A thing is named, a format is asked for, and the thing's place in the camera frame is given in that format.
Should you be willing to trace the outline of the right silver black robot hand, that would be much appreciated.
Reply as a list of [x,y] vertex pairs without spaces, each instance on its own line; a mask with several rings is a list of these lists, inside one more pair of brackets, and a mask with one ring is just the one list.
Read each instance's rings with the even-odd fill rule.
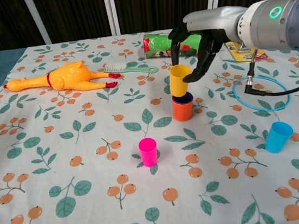
[[183,22],[171,30],[171,60],[173,65],[179,63],[180,44],[193,34],[201,36],[197,54],[196,68],[183,78],[183,82],[192,83],[200,80],[209,70],[213,59],[223,44],[239,41],[238,21],[246,12],[245,7],[219,7],[194,11],[183,18]]

